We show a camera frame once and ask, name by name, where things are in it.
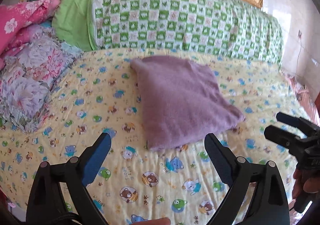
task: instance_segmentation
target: purple towel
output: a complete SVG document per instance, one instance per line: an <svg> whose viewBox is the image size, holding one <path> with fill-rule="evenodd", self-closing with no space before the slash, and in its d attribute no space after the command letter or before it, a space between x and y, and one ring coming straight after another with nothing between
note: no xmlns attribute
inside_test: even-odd
<svg viewBox="0 0 320 225"><path fill-rule="evenodd" d="M212 70L174 56L134 59L138 74L142 119L152 151L182 146L234 128L241 111L219 91Z"/></svg>

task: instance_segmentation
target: bed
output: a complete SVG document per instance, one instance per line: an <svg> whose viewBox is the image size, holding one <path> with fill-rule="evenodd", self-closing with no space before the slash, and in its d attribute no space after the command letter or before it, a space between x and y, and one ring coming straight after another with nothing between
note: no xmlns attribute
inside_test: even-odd
<svg viewBox="0 0 320 225"><path fill-rule="evenodd" d="M86 52L55 88L50 118L37 132L24 134L15 126L1 127L0 186L12 202L27 208L42 161L57 164L79 156L100 133L107 132L112 137L111 150L87 190L109 224L166 216L179 225L209 221L228 187L217 175L203 141L156 153L147 149L139 85L129 62L152 55L188 58L212 68L223 96L246 117L235 129L217 134L218 138L250 162L275 161L291 201L296 161L286 149L267 141L263 131L275 124L295 132L276 123L279 111L308 116L277 65L175 49L126 48ZM62 190L69 211L75 212L67 187L62 185ZM132 197L123 197L127 190ZM235 223L243 219L252 192L250 186Z"/></svg>

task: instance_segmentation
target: human hand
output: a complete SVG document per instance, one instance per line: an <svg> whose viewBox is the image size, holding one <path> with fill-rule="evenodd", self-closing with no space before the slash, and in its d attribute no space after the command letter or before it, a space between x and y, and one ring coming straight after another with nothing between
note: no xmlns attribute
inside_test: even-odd
<svg viewBox="0 0 320 225"><path fill-rule="evenodd" d="M293 178L296 179L292 190L293 199L296 199L302 190L306 193L317 193L320 191L320 176L310 177L305 183L303 183L302 174L303 171L298 169L293 173Z"/></svg>
<svg viewBox="0 0 320 225"><path fill-rule="evenodd" d="M161 218L158 220L140 221L140 222L137 222L136 224L139 224L139 225L170 225L171 221L169 218Z"/></svg>

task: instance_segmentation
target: screw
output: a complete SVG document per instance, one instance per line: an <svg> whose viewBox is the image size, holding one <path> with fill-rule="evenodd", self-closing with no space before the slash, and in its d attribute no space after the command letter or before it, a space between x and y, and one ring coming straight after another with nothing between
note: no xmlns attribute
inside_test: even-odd
<svg viewBox="0 0 320 225"><path fill-rule="evenodd" d="M245 158L244 157L238 157L237 161L241 164L243 164L245 162Z"/></svg>
<svg viewBox="0 0 320 225"><path fill-rule="evenodd" d="M70 163L76 163L76 162L78 162L78 157L72 157L72 158L70 158Z"/></svg>
<svg viewBox="0 0 320 225"><path fill-rule="evenodd" d="M271 166L272 168L274 168L276 166L276 163L273 161L269 161L268 162L269 166Z"/></svg>
<svg viewBox="0 0 320 225"><path fill-rule="evenodd" d="M42 168L45 168L47 165L48 165L48 162L47 162L47 161L43 161L43 162L41 162L41 164L40 164L40 166L41 166Z"/></svg>

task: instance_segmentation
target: green checkered blanket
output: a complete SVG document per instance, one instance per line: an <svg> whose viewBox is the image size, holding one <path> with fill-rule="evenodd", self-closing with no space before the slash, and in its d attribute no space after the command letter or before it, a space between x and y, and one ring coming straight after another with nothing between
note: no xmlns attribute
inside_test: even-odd
<svg viewBox="0 0 320 225"><path fill-rule="evenodd" d="M241 0L92 0L97 49L167 48L281 63L277 20Z"/></svg>

